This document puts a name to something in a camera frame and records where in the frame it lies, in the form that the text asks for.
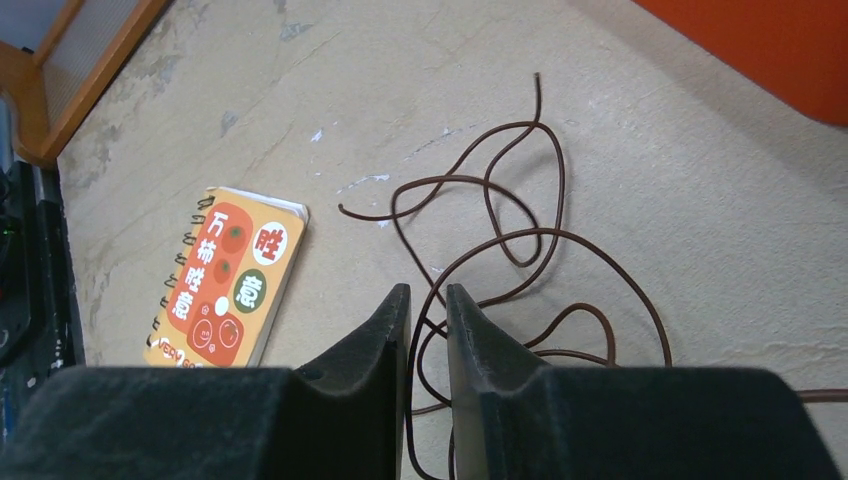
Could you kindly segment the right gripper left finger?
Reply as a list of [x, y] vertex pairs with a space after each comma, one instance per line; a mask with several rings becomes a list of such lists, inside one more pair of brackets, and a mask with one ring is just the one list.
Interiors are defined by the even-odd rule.
[[396, 479], [411, 292], [299, 368], [72, 367], [33, 397], [5, 479]]

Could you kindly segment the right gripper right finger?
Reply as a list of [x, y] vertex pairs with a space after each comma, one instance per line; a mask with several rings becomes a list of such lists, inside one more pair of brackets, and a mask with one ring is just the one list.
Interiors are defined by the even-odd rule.
[[563, 367], [447, 289], [460, 479], [836, 479], [800, 398], [751, 368]]

